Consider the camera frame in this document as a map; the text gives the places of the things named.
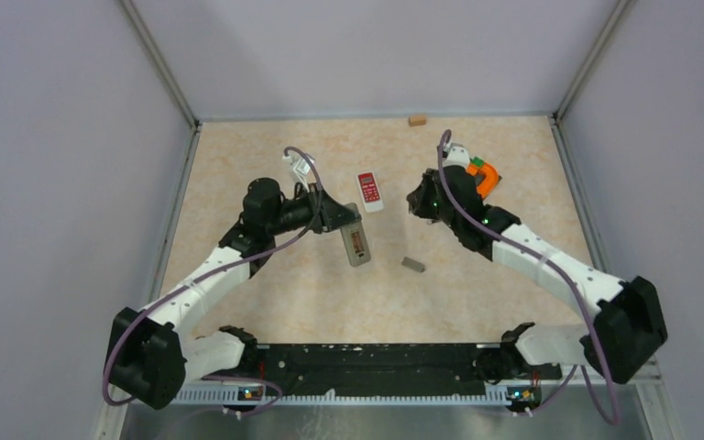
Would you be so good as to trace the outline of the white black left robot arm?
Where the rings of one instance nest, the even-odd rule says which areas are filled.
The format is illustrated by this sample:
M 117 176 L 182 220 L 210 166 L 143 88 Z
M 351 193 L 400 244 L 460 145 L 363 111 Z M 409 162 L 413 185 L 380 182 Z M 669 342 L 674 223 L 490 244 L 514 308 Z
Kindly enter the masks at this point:
M 272 178 L 247 187 L 237 221 L 202 264 L 169 294 L 134 310 L 126 307 L 112 324 L 103 372 L 103 395 L 115 386 L 159 410 L 183 385 L 220 370 L 245 379 L 256 370 L 257 354 L 245 336 L 219 330 L 194 339 L 192 330 L 217 303 L 252 279 L 281 250 L 277 236 L 296 231 L 330 233 L 360 221 L 355 209 L 343 205 L 317 183 L 297 184 L 291 198 Z

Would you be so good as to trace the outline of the grey remote control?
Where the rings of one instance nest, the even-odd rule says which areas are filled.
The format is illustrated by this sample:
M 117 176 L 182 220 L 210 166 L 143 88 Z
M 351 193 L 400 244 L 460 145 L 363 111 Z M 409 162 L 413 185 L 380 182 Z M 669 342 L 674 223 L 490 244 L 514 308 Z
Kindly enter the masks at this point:
M 351 267 L 359 267 L 371 260 L 369 242 L 365 234 L 362 217 L 355 203 L 347 203 L 346 207 L 353 211 L 358 219 L 340 228 L 348 263 Z

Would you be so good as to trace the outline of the grey battery cover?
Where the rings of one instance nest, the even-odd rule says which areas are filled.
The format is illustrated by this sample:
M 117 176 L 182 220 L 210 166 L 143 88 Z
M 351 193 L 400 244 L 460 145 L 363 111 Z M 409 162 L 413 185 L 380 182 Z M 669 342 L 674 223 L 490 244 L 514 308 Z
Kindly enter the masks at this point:
M 403 267 L 409 270 L 413 270 L 417 273 L 424 273 L 426 270 L 426 266 L 422 262 L 413 258 L 404 257 L 401 261 L 401 264 L 403 265 Z

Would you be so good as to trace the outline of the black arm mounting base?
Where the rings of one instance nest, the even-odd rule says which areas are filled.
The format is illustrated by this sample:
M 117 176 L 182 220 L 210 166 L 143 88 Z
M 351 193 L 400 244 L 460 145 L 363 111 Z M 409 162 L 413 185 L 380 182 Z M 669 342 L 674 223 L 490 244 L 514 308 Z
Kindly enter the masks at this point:
M 285 399 L 433 398 L 482 396 L 508 380 L 560 380 L 553 364 L 532 366 L 509 343 L 261 344 L 240 327 L 222 327 L 244 344 L 239 364 L 225 372 L 265 380 Z

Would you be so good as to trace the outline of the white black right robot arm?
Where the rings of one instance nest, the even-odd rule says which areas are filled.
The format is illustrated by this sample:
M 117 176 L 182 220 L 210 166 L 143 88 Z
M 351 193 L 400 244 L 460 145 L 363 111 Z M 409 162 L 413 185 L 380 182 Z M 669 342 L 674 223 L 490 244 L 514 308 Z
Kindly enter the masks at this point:
M 591 367 L 625 384 L 668 338 L 657 290 L 622 280 L 551 245 L 515 214 L 485 203 L 458 166 L 428 169 L 406 201 L 412 215 L 446 225 L 459 243 L 531 280 L 582 324 L 522 324 L 503 338 L 503 370 L 524 378 L 537 365 Z

